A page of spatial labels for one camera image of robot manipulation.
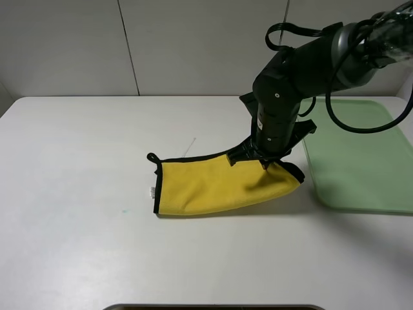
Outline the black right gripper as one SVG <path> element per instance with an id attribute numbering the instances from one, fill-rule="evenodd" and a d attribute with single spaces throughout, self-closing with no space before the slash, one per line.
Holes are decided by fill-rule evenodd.
<path id="1" fill-rule="evenodd" d="M 301 102 L 289 102 L 273 96 L 269 105 L 260 103 L 253 93 L 239 97 L 252 116 L 251 134 L 227 151 L 231 167 L 242 161 L 260 160 L 264 170 L 280 165 L 282 158 L 306 136 L 315 133 L 315 123 L 298 121 Z"/>

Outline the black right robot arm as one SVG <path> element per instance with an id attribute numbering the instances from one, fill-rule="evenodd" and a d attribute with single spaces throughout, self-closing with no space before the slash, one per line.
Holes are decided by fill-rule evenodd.
<path id="1" fill-rule="evenodd" d="M 240 97 L 252 118 L 251 134 L 227 153 L 234 165 L 259 161 L 268 167 L 290 154 L 313 121 L 299 112 L 304 99 L 329 98 L 333 92 L 366 85 L 381 68 L 412 58 L 412 3 L 389 12 L 321 30 L 277 23 L 268 33 L 290 32 L 310 38 L 297 48 L 266 39 L 274 57 L 255 78 L 252 91 Z"/>

